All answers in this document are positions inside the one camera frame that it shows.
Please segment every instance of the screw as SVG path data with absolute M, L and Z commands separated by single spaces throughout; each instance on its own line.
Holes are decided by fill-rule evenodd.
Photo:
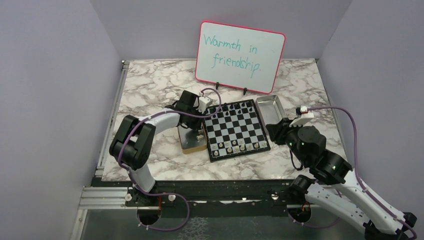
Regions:
M 168 195 L 168 200 L 173 202 L 175 200 L 175 195 Z
M 278 194 L 276 194 L 276 193 L 271 194 L 271 198 L 274 201 L 277 200 L 278 199 Z
M 125 195 L 125 201 L 126 202 L 129 202 L 129 201 L 131 201 L 133 199 L 133 196 L 131 196 L 131 194 L 127 194 L 127 195 Z

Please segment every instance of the white connector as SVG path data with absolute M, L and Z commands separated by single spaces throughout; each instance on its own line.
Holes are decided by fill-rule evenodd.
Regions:
M 307 112 L 308 112 L 307 106 L 300 106 L 300 113 L 301 114 L 306 114 Z
M 197 110 L 201 113 L 204 113 L 206 108 L 212 104 L 212 99 L 207 96 L 200 96 L 198 98 L 198 108 Z
M 314 113 L 313 112 L 308 112 L 308 113 L 302 113 L 302 115 L 300 115 L 299 118 L 294 119 L 291 123 L 290 123 L 290 127 L 296 127 L 296 126 L 303 126 L 306 123 L 308 123 L 309 121 L 311 121 L 312 119 L 314 119 Z

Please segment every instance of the whiteboard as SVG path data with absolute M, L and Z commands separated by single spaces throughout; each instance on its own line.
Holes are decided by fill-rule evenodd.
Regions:
M 285 41 L 279 32 L 204 21 L 194 76 L 199 81 L 269 94 Z

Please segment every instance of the metal frame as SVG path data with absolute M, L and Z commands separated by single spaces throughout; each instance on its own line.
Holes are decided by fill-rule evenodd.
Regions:
M 100 154 L 98 157 L 98 164 L 97 164 L 97 168 L 94 174 L 94 179 L 99 179 L 102 177 L 103 175 L 103 169 L 105 166 L 105 160 L 108 153 L 108 145 L 110 144 L 111 136 L 113 134 L 113 129 L 114 129 L 114 124 L 116 122 L 116 117 L 118 114 L 118 110 L 119 110 L 119 106 L 121 103 L 121 97 L 123 94 L 123 89 L 124 89 L 124 85 L 126 82 L 126 78 L 127 78 L 127 74 L 128 74 L 128 70 L 129 70 L 129 65 L 130 65 L 130 61 L 122 61 L 122 72 L 120 75 L 120 79 L 119 79 L 119 83 L 118 83 L 118 88 L 116 90 L 115 93 L 115 98 L 114 98 L 114 102 L 112 105 L 112 109 L 108 118 L 108 122 L 109 125 L 105 131 L 104 134 L 104 139 L 103 139 L 103 143 L 101 146 L 101 150 L 100 150 Z M 335 113 L 335 111 L 333 110 L 333 115 L 335 118 L 335 122 L 337 125 L 337 129 L 339 129 L 339 123 L 338 123 L 338 117 Z M 287 188 L 288 187 L 288 182 L 290 181 L 290 179 L 283 179 L 282 182 L 279 183 L 280 187 L 283 188 Z M 193 197 L 193 196 L 187 196 L 187 182 L 186 183 L 182 183 L 183 181 L 177 181 L 177 182 L 173 182 L 173 181 L 161 181 L 160 185 L 161 185 L 161 189 L 162 190 L 167 190 L 168 192 L 181 192 L 181 190 L 183 190 L 185 197 L 187 197 L 187 199 L 190 201 L 190 208 L 194 208 L 194 209 L 198 209 L 201 208 L 202 205 L 204 205 L 207 201 L 203 202 L 203 201 L 199 201 L 197 200 L 197 196 Z M 242 181 L 246 184 L 246 186 L 244 186 L 245 188 L 249 188 L 248 183 L 253 183 L 253 185 L 255 185 L 254 183 L 258 184 L 259 182 L 261 182 L 260 180 L 244 180 Z M 171 187 L 169 184 L 170 183 L 181 183 L 181 184 L 176 184 L 174 185 L 174 187 Z M 229 183 L 229 185 L 233 185 L 233 187 L 235 187 L 235 185 L 239 184 L 239 181 L 228 181 L 227 183 Z M 122 187 L 122 186 L 126 186 L 126 184 L 124 184 L 124 182 L 121 182 L 120 186 L 119 185 L 120 182 L 114 182 L 113 184 L 101 184 L 102 186 L 95 186 L 95 187 L 84 187 L 81 193 L 81 198 L 79 201 L 79 205 L 78 205 L 78 210 L 77 210 L 77 215 L 75 218 L 75 223 L 72 229 L 72 233 L 71 233 L 71 240 L 80 240 L 83 232 L 84 232 L 84 226 L 86 223 L 86 219 L 87 219 L 87 215 L 88 215 L 88 211 L 89 210 L 141 210 L 141 211 L 149 211 L 149 210 L 159 210 L 158 206 L 143 206 L 140 203 L 136 203 L 136 202 L 131 202 L 131 201 L 126 201 L 125 197 L 128 194 L 128 187 Z M 209 193 L 207 199 L 209 201 L 212 202 L 216 202 L 219 201 L 218 199 L 220 198 L 218 196 L 219 194 L 217 193 Z M 246 197 L 242 197 L 243 194 L 235 194 L 231 200 L 235 201 L 235 202 L 241 202 L 241 205 L 252 205 L 259 207 L 259 205 L 262 205 L 265 203 L 264 201 L 264 196 L 260 197 L 261 199 L 259 200 L 260 202 L 256 202 L 257 200 L 255 199 L 251 199 L 250 197 L 246 198 Z M 301 204 L 297 204 L 297 202 L 293 202 L 291 200 L 288 200 L 286 202 L 285 199 L 288 199 L 286 197 L 280 198 L 278 200 L 272 200 L 271 197 L 269 199 L 269 201 L 273 201 L 273 203 L 271 204 L 264 204 L 264 206 L 262 206 L 263 208 L 270 208 L 274 205 L 274 207 L 283 207 L 283 214 L 278 214 L 278 215 L 283 215 L 286 216 L 286 209 L 291 209 L 291 208 L 299 208 L 302 205 Z M 182 202 L 180 201 L 170 201 L 167 198 L 164 199 L 164 201 L 162 202 L 162 208 L 175 208 L 177 206 L 179 206 Z M 311 205 L 311 207 L 313 208 L 319 208 L 316 205 Z M 179 213 L 172 213 L 170 212 L 170 214 L 166 213 L 163 215 L 163 217 L 168 217 L 168 218 L 172 218 L 175 217 L 176 215 L 178 215 Z
M 112 111 L 110 112 L 106 133 L 104 134 L 103 144 L 101 146 L 100 155 L 98 157 L 97 170 L 102 170 L 105 167 L 105 156 L 108 154 L 108 145 L 114 131 L 115 121 L 118 115 L 119 105 L 124 90 L 125 80 L 127 79 L 128 68 L 130 61 L 122 61 L 122 72 L 119 78 L 118 89 L 116 90 L 115 99 L 113 100 Z

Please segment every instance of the pink whiteboard frame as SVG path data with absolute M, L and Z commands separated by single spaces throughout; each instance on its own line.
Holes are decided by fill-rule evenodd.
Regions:
M 270 94 L 273 92 L 274 90 L 274 84 L 276 83 L 276 78 L 277 78 L 277 73 L 278 73 L 278 68 L 280 66 L 280 62 L 281 62 L 281 57 L 283 56 L 283 50 L 284 50 L 284 45 L 286 44 L 286 35 L 282 32 L 276 32 L 276 31 L 268 31 L 268 30 L 263 30 L 263 29 L 256 29 L 256 28 L 252 28 L 252 27 L 246 27 L 246 26 L 237 26 L 237 25 L 231 25 L 231 24 L 226 24 L 226 23 L 220 23 L 220 22 L 214 22 L 214 21 L 202 21 L 200 24 L 200 31 L 199 31 L 199 41 L 198 41 L 198 47 L 197 47 L 197 55 L 196 55 L 196 68 L 194 70 L 194 77 L 201 81 L 201 82 L 206 82 L 206 83 L 211 83 L 211 84 L 216 84 L 216 82 L 213 81 L 208 81 L 208 80 L 204 80 L 204 79 L 199 79 L 196 76 L 197 70 L 198 70 L 198 57 L 199 57 L 199 48 L 200 48 L 200 39 L 201 39 L 201 33 L 202 33 L 202 25 L 204 23 L 210 23 L 210 24 L 218 24 L 218 25 L 225 25 L 225 26 L 230 26 L 230 27 L 236 27 L 236 28 L 242 28 L 242 29 L 250 29 L 250 30 L 256 30 L 256 31 L 262 31 L 262 32 L 267 32 L 267 33 L 273 33 L 273 34 L 281 34 L 284 36 L 284 42 L 282 43 L 282 48 L 281 48 L 281 53 L 279 55 L 279 60 L 278 60 L 278 65 L 277 65 L 277 69 L 275 70 L 275 76 L 274 76 L 274 82 L 272 83 L 272 88 L 270 92 L 262 92 L 262 91 L 257 91 L 257 90 L 252 90 L 252 89 L 247 89 L 250 92 L 255 92 L 255 93 L 261 93 L 261 94 Z M 236 89 L 244 89 L 243 87 L 240 86 L 232 86 L 232 85 L 228 85 L 228 84 L 221 84 L 219 83 L 219 85 L 222 86 L 227 86 L 227 87 L 231 87 L 231 88 L 236 88 Z

